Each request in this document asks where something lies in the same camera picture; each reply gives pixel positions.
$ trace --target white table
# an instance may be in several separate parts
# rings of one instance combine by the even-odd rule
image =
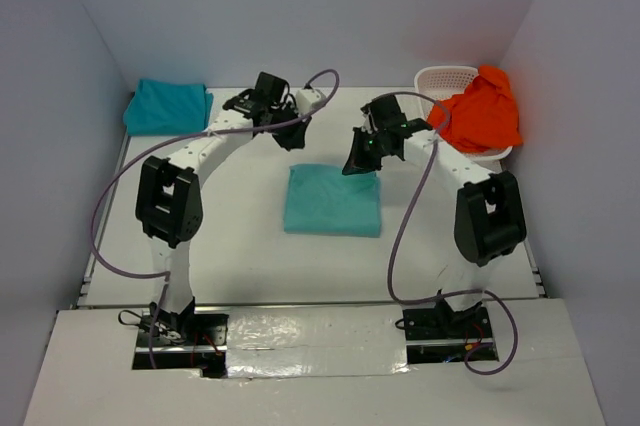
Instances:
[[[289,166],[328,163],[342,167],[352,128],[362,124],[359,110],[394,88],[342,88],[312,121],[307,146],[287,153],[261,135],[234,153],[202,191],[205,219],[191,248],[191,284],[199,304],[295,304],[388,301],[389,252],[421,171],[398,159],[380,172],[383,232],[379,239],[290,235],[283,231]],[[212,117],[238,89],[213,90]],[[412,98],[403,109],[417,114]],[[126,159],[157,144],[159,137],[129,141]],[[180,145],[161,150],[166,155]],[[151,271],[150,250],[135,219],[139,165],[116,190],[100,244],[112,264],[129,271]],[[453,242],[454,202],[429,180],[403,239],[396,268],[397,292],[404,297],[434,294],[445,268],[445,248]],[[490,289],[505,298],[536,298],[538,291],[523,245],[496,270]],[[86,306],[146,305],[151,281],[116,276],[99,264],[90,279]]]
[[[472,375],[461,363],[388,376],[252,381],[132,371],[136,329],[120,326],[116,310],[64,311],[25,425],[604,426],[563,302],[508,303],[520,349],[493,377]],[[504,358],[511,331],[499,307],[488,308]]]

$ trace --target wall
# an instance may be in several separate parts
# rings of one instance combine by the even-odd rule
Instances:
[[[78,293],[127,88],[79,0],[0,0],[0,11],[0,422],[13,426],[55,311]]]
[[[638,0],[535,0],[502,63],[520,102],[512,167],[530,238],[609,426],[640,417],[638,24]]]
[[[531,0],[83,0],[133,87],[141,76],[246,86],[409,85],[422,67],[497,63]]]

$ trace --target transparent plastic sheet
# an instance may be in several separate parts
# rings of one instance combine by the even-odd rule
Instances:
[[[380,376],[407,372],[397,305],[256,308],[229,318],[227,374],[235,378]]]

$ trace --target basket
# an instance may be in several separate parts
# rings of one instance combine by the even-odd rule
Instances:
[[[449,99],[454,94],[464,93],[465,88],[478,75],[476,68],[469,66],[433,66],[418,71],[415,78],[415,88],[433,99]],[[433,104],[420,100],[423,117],[427,117]],[[464,153],[465,156],[477,163],[488,163],[506,158],[513,148],[490,149],[484,153]]]

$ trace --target folded teal cloth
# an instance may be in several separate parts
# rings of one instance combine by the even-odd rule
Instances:
[[[124,124],[131,136],[197,133],[209,125],[212,102],[204,84],[141,79],[124,112]]]
[[[284,210],[287,233],[380,236],[380,181],[375,173],[343,176],[326,164],[291,167]]]

